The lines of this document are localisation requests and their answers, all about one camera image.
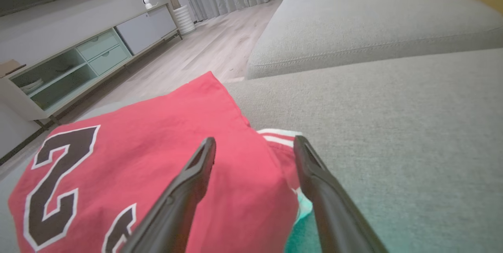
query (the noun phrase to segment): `sofa seat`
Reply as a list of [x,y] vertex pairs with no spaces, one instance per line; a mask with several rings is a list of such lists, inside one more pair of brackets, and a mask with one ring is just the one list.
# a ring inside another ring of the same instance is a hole
[[246,77],[501,47],[503,17],[478,0],[283,0]]

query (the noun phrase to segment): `open shelf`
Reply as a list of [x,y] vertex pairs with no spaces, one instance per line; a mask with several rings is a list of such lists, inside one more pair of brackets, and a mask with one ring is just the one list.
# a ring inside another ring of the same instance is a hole
[[77,50],[72,49],[52,60],[27,70],[23,74],[11,78],[11,81],[21,88],[41,79],[44,82],[43,86],[28,94],[28,97],[33,97],[84,65],[86,65],[86,61],[80,56]]
[[71,74],[71,73],[75,72],[77,69],[79,69],[79,68],[83,67],[84,65],[87,65],[87,64],[86,64],[86,63],[83,63],[83,64],[81,64],[81,65],[78,65],[78,66],[76,66],[76,67],[74,67],[74,68],[72,68],[72,69],[68,70],[68,71],[67,71],[67,72],[65,72],[64,74],[61,74],[60,76],[58,76],[58,77],[56,77],[56,78],[52,79],[51,81],[49,81],[49,82],[45,83],[44,85],[40,86],[40,88],[38,88],[38,89],[36,89],[35,91],[33,91],[33,92],[31,92],[31,93],[27,94],[27,95],[28,95],[28,97],[30,97],[30,98],[31,98],[31,97],[35,96],[36,94],[39,94],[39,92],[41,92],[41,91],[42,91],[42,90],[44,90],[45,88],[48,88],[50,85],[54,84],[56,81],[61,80],[63,77],[68,76],[69,74]]
[[79,93],[79,90],[92,84],[95,78],[97,78],[97,75],[89,65],[80,65],[72,72],[55,78],[47,87],[30,98],[47,112],[59,107],[69,98],[73,98],[74,94]]

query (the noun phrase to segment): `cabinet leg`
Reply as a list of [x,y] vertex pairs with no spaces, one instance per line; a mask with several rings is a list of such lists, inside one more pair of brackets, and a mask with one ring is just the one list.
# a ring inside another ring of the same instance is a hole
[[40,120],[34,120],[34,122],[38,125],[40,125],[40,127],[43,129],[43,130],[48,130],[47,127],[45,127],[45,125],[43,123],[40,122]]
[[58,119],[56,119],[55,116],[51,115],[49,116],[49,119],[51,119],[52,122],[56,123],[57,125],[61,125],[61,122]]

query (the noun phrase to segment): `cardboard box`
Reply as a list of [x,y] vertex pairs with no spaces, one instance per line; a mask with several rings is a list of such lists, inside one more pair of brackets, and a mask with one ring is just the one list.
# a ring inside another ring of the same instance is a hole
[[5,77],[25,66],[26,65],[21,65],[15,60],[9,60],[7,62],[0,63],[0,78]]

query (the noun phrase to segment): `cabinet drawer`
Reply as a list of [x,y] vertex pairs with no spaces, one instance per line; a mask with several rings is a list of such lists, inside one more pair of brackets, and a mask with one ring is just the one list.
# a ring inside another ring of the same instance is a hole
[[117,46],[110,51],[101,54],[101,56],[90,62],[89,65],[91,65],[98,75],[102,75],[107,70],[125,60],[127,57],[128,55],[124,52],[122,47]]
[[98,37],[88,40],[84,44],[78,46],[77,49],[86,60],[90,60],[118,44],[119,41],[115,39],[112,31],[108,31]]

